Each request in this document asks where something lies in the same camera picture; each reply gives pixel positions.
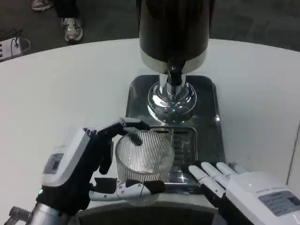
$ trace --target round table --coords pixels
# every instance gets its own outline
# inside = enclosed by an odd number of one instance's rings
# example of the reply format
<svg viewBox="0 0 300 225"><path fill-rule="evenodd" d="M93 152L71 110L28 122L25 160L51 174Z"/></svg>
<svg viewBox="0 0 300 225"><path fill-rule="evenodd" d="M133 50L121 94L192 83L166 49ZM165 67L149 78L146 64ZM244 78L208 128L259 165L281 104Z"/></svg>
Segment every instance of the round table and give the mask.
<svg viewBox="0 0 300 225"><path fill-rule="evenodd" d="M286 181L300 119L299 71L298 52L210 40L203 66L191 74L216 84L228 162ZM124 116L129 85L143 74L156 72L143 64L138 39L69 46L0 63L2 222L14 205L33 208L41 173L65 128L101 128ZM117 176L115 162L107 176ZM209 205L202 196L183 201Z"/></svg>

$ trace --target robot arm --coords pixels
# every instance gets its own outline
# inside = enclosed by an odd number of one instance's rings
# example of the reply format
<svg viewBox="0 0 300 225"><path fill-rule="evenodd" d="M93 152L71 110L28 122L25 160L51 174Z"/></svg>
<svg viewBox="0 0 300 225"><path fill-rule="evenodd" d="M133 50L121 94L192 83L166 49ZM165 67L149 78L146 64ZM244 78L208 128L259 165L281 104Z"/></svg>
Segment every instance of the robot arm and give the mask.
<svg viewBox="0 0 300 225"><path fill-rule="evenodd" d="M190 166L207 199L231 224L297 225L300 200L289 188L266 172L237 174L224 163Z"/></svg>
<svg viewBox="0 0 300 225"><path fill-rule="evenodd" d="M90 184L93 173L99 168L101 174L106 174L111 166L112 138L149 128L141 120L122 118L101 130L72 131L48 159L37 202L70 216L86 209L93 188Z"/></svg>
<svg viewBox="0 0 300 225"><path fill-rule="evenodd" d="M117 179L96 178L95 187L90 183L97 169L101 174L107 174L111 166L112 138L132 133L132 141L141 145L142 141L133 132L142 129L149 130L150 127L138 119L121 118L101 130L70 130L48 158L34 210L29 213L13 207L5 224L22 220L28 225L65 225L71 216L86 209L91 199L112 201L163 192L165 185L162 181L142 183L129 180L121 184Z"/></svg>

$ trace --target black cable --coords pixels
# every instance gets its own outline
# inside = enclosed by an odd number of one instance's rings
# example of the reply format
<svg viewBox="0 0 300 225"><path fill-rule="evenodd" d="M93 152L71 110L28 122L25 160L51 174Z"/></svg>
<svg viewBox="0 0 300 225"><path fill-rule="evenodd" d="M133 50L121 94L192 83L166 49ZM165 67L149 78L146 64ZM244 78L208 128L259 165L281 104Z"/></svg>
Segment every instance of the black cable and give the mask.
<svg viewBox="0 0 300 225"><path fill-rule="evenodd" d="M0 40L4 39L4 37L6 37L6 36L9 36L9 34L10 34L12 31L14 31L15 34L17 33L16 28L10 29L9 31L5 32L5 33L0 37Z"/></svg>
<svg viewBox="0 0 300 225"><path fill-rule="evenodd" d="M16 40L15 40L16 44L17 44L18 38L21 36L21 34L22 34L22 32L23 32L23 29L18 30L18 32L19 32L18 35L17 35L17 33L16 33Z"/></svg>
<svg viewBox="0 0 300 225"><path fill-rule="evenodd" d="M10 43L10 52L11 52L11 58L13 58L13 41L15 41L15 39L12 39L11 40L11 43Z"/></svg>
<svg viewBox="0 0 300 225"><path fill-rule="evenodd" d="M19 29L19 30L17 30L16 28L10 29L8 32L4 33L4 34L0 37L0 41L6 40L6 39L8 39L8 37L14 35L15 41L16 41L16 45L18 46L17 41L18 41L20 35L22 34L22 32L23 32L23 29Z"/></svg>

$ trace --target shoe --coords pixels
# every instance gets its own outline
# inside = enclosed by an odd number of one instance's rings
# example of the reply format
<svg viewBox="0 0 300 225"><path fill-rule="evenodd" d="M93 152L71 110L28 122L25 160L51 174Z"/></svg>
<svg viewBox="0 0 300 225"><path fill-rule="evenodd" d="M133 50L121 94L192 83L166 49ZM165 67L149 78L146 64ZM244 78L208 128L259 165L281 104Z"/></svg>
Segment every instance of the shoe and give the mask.
<svg viewBox="0 0 300 225"><path fill-rule="evenodd" d="M83 37L82 22L78 18L64 18L62 25L65 29L65 40L68 44L77 44Z"/></svg>
<svg viewBox="0 0 300 225"><path fill-rule="evenodd" d="M53 6L52 0L32 0L31 8L36 12L42 12Z"/></svg>

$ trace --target clear plastic cup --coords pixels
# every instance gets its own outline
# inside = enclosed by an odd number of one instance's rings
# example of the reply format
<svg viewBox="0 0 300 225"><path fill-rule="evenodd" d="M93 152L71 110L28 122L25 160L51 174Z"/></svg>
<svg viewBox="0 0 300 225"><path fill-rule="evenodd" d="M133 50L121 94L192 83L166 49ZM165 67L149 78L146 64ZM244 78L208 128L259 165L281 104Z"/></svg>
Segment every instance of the clear plastic cup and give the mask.
<svg viewBox="0 0 300 225"><path fill-rule="evenodd" d="M166 182L173 164L174 150L160 134L138 131L120 138L116 145L118 177L126 180ZM128 201L133 205L145 205L155 200L153 196Z"/></svg>

